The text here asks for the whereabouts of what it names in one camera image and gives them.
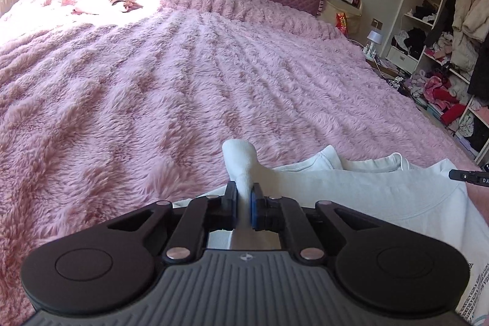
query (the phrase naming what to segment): table lamp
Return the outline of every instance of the table lamp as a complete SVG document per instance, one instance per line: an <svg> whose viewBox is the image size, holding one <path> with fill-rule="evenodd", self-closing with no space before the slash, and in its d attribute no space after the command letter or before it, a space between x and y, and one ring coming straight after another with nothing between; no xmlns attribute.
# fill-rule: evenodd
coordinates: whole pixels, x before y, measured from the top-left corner
<svg viewBox="0 0 489 326"><path fill-rule="evenodd" d="M380 45L382 43L382 35L379 34L377 31L370 31L367 39L370 40L370 43L367 42L367 44L363 48L363 53L367 58L375 58L377 54L375 50L375 45Z"/></svg>

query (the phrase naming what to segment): metal screw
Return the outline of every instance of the metal screw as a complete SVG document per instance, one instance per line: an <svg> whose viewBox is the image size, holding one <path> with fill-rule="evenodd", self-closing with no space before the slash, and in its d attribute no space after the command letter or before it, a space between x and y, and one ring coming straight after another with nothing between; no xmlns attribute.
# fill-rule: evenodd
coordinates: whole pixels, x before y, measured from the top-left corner
<svg viewBox="0 0 489 326"><path fill-rule="evenodd" d="M190 255L190 250L186 247L172 247L166 251L166 257L172 260L183 260Z"/></svg>
<svg viewBox="0 0 489 326"><path fill-rule="evenodd" d="M324 256L324 252L316 247L308 247L301 250L301 257L305 260L319 260Z"/></svg>

